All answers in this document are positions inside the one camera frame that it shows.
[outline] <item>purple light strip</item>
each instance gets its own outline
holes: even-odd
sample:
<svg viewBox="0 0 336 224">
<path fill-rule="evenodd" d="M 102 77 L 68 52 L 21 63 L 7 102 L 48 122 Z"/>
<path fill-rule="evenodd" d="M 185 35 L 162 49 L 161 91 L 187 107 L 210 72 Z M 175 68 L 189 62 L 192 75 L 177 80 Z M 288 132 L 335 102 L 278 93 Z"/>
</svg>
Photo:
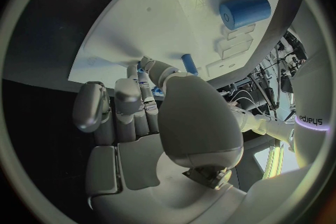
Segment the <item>purple light strip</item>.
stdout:
<svg viewBox="0 0 336 224">
<path fill-rule="evenodd" d="M 315 128 L 315 127 L 306 125 L 305 123 L 300 122 L 300 121 L 297 119 L 297 117 L 295 117 L 295 121 L 296 121 L 296 123 L 297 123 L 298 125 L 301 125 L 302 127 L 305 127 L 305 128 L 307 128 L 307 129 L 311 129 L 311 130 L 319 130 L 319 131 L 321 131 L 321 132 L 325 132 L 325 131 L 329 130 L 329 128 L 327 128 L 327 129 L 320 129 L 320 128 Z"/>
</svg>

